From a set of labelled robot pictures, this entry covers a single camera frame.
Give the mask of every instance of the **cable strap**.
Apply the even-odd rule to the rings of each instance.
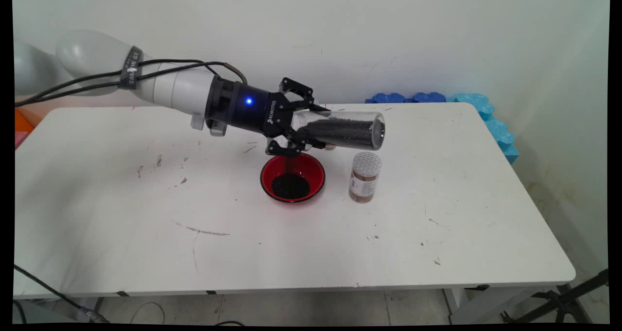
[[[121,69],[121,79],[119,83],[119,88],[126,90],[134,90],[136,89],[136,77],[140,76],[140,67],[138,63],[142,61],[142,50],[140,48],[133,46],[127,57],[125,58],[125,63],[123,68]]]

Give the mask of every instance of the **jar label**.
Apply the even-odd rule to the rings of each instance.
[[[370,196],[374,193],[376,189],[376,183],[378,182],[378,178],[372,180],[371,182],[365,182],[364,180],[360,180],[356,178],[353,174],[350,176],[350,189],[357,196]]]

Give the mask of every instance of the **orange object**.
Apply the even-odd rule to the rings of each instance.
[[[19,110],[15,109],[15,131],[31,133],[33,129],[33,125],[28,123]]]

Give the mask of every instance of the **black granules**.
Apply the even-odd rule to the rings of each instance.
[[[274,178],[272,183],[273,193],[287,200],[303,198],[311,192],[309,182],[297,174],[286,173]]]
[[[378,119],[374,121],[320,119],[300,127],[296,131],[296,136],[341,147],[377,150],[384,141],[384,123]]]

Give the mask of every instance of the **pink object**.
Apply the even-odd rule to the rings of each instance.
[[[20,146],[24,140],[26,140],[26,137],[28,136],[28,132],[15,132],[15,149],[17,150],[17,147]]]

